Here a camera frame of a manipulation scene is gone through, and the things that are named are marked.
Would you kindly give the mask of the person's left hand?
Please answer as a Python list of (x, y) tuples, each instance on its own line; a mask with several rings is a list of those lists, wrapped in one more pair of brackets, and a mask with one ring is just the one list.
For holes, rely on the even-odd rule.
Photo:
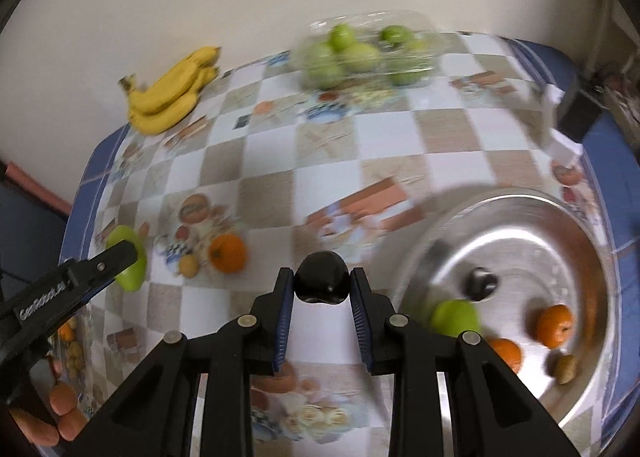
[(9, 413), (30, 443), (52, 448), (73, 442), (88, 419), (75, 390), (62, 379), (62, 364), (53, 356), (32, 366), (9, 401)]

